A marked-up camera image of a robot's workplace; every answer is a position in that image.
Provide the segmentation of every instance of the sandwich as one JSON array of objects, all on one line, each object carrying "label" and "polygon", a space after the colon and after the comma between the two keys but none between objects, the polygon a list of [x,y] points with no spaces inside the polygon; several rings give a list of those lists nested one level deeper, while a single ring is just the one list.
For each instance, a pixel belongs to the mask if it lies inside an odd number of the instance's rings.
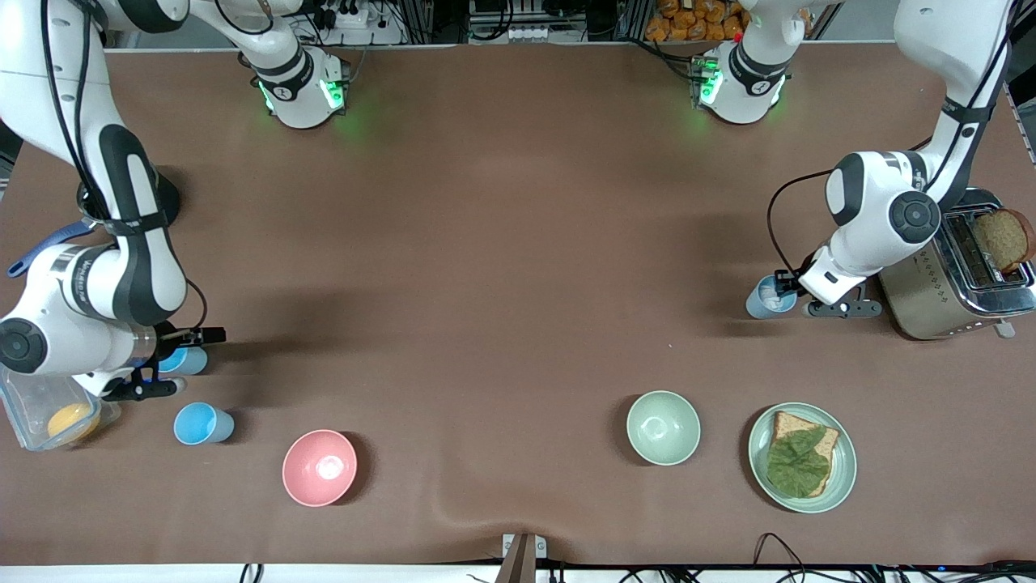
[{"label": "sandwich", "polygon": [[831,477],[838,430],[778,411],[767,453],[767,479],[792,498],[815,498]]}]

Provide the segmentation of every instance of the cup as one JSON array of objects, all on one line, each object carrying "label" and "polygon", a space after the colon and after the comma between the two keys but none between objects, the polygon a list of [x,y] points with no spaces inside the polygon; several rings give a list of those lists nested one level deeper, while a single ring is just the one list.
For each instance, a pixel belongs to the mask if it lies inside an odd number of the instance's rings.
[{"label": "cup", "polygon": [[197,375],[208,365],[208,355],[201,347],[181,347],[159,362],[159,373],[186,377]]},{"label": "cup", "polygon": [[173,435],[183,445],[219,443],[232,433],[234,418],[207,403],[192,403],[173,421]]},{"label": "cup", "polygon": [[777,279],[768,274],[759,280],[752,293],[745,300],[745,310],[756,320],[769,320],[795,308],[798,296],[787,294],[777,296]]}]

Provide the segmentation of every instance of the green plate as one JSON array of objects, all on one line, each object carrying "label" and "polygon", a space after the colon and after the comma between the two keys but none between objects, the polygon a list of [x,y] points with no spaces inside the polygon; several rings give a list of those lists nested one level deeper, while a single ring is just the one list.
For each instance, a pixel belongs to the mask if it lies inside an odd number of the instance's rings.
[{"label": "green plate", "polygon": [[[831,457],[831,477],[828,478],[828,486],[816,498],[792,498],[774,488],[767,478],[767,453],[770,450],[770,440],[774,435],[774,417],[778,411],[834,428],[841,434],[835,442],[834,454]],[[748,463],[752,466],[752,473],[755,474],[759,486],[774,501],[785,508],[807,515],[826,513],[841,504],[856,484],[856,449],[853,448],[853,440],[848,439],[845,428],[827,411],[805,403],[775,405],[759,415],[752,426],[752,433],[748,436]]]}]

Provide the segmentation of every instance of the lettuce leaf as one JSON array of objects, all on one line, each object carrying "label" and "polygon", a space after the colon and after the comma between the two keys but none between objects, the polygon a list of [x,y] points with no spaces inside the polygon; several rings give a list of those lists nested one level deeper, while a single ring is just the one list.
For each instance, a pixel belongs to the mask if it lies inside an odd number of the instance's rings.
[{"label": "lettuce leaf", "polygon": [[806,498],[831,471],[831,464],[814,449],[828,431],[824,426],[792,432],[767,453],[767,478],[793,498]]}]

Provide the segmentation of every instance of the toaster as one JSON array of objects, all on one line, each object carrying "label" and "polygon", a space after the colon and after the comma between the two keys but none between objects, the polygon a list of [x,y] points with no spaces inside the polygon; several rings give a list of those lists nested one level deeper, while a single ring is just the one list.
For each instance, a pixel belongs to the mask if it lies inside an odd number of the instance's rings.
[{"label": "toaster", "polygon": [[927,244],[882,269],[888,307],[902,332],[933,341],[992,328],[1010,339],[1014,328],[1009,320],[1036,310],[1032,263],[1000,272],[975,235],[975,218],[1002,206],[989,191],[969,187],[943,213]]}]

